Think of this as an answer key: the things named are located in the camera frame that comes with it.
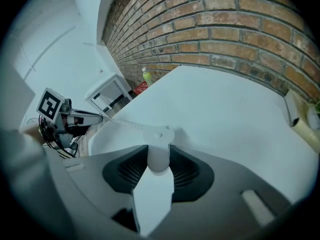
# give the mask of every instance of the bottle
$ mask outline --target bottle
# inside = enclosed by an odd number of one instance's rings
[[[152,84],[153,84],[152,75],[150,74],[150,72],[146,71],[145,67],[142,69],[142,76],[143,76],[146,84],[148,85],[148,87],[152,86]]]

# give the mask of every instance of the brick wall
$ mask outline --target brick wall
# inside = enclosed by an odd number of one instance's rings
[[[320,99],[320,53],[289,0],[114,0],[103,40],[132,88],[179,65]]]

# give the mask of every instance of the white table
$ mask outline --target white table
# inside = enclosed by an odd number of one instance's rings
[[[114,118],[180,128],[173,144],[242,164],[292,203],[308,195],[316,180],[319,157],[289,127],[284,98],[237,75],[179,66]],[[142,144],[139,130],[107,122],[89,141],[89,154]],[[170,170],[156,177],[147,168],[136,186],[133,195],[142,235],[169,212],[171,181]]]
[[[115,85],[119,88],[124,97],[127,97],[130,101],[132,98],[130,94],[126,91],[125,87],[122,85],[120,80],[118,79],[118,75],[116,73],[111,73],[107,77],[101,78],[99,81],[95,82],[94,85],[87,91],[84,100],[87,101],[92,107],[94,107],[98,112],[103,115],[107,115],[102,108],[100,108],[95,102],[94,97],[100,94],[103,89],[105,89],[111,83],[115,83]],[[100,95],[101,99],[105,102],[106,106],[112,110],[112,107],[108,104],[108,102]]]

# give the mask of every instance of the white rectangular strip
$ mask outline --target white rectangular strip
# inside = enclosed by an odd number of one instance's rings
[[[265,226],[275,219],[275,216],[254,190],[245,190],[241,195],[260,226]]]

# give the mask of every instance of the small white side table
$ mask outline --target small white side table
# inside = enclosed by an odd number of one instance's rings
[[[99,111],[103,115],[107,115],[103,109],[101,109],[94,101],[94,97],[100,94],[100,92],[105,89],[108,85],[111,83],[115,83],[115,85],[119,88],[123,96],[127,97],[130,101],[132,101],[132,98],[130,94],[126,91],[125,87],[122,85],[120,80],[118,79],[118,75],[116,73],[111,73],[107,76],[107,78],[102,78],[88,90],[86,93],[84,100],[87,101],[92,107],[94,107],[97,111]],[[101,99],[106,103],[106,106],[112,110],[112,107],[108,104],[108,102],[100,95]]]

